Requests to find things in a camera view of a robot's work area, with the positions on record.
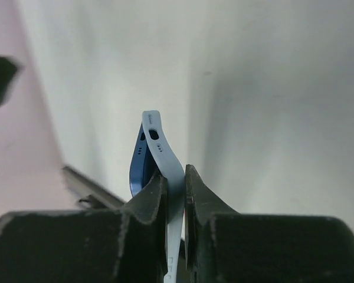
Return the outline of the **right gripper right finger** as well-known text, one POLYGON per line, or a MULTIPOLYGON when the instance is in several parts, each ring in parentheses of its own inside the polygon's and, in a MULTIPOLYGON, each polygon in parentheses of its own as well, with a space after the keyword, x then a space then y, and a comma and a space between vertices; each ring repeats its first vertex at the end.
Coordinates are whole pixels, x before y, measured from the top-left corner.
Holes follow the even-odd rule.
POLYGON ((192 282, 354 282, 354 234, 329 216, 242 214, 185 169, 192 282))

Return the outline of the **phone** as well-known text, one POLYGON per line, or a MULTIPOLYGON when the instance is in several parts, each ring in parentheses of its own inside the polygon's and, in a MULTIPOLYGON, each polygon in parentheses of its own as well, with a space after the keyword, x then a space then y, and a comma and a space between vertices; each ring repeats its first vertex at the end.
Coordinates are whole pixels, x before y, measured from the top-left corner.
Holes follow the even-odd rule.
POLYGON ((129 170, 132 197, 135 197, 149 183, 156 167, 141 124, 129 170))

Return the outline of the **light blue phone case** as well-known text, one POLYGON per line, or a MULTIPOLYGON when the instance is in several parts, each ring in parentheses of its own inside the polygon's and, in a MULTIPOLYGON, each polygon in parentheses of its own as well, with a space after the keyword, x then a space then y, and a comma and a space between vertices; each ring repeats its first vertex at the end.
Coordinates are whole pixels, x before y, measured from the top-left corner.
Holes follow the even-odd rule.
POLYGON ((152 157, 168 183, 166 240, 168 271, 163 281, 176 282, 185 207, 185 172, 164 135, 160 112, 144 111, 142 126, 152 157))

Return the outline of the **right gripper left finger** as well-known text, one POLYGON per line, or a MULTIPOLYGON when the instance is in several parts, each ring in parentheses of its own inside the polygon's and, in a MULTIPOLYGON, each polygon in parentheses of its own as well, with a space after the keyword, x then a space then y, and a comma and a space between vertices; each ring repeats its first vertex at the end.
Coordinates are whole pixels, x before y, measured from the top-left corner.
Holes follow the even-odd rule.
POLYGON ((0 216, 0 282, 162 282, 167 187, 155 172, 120 209, 0 216))

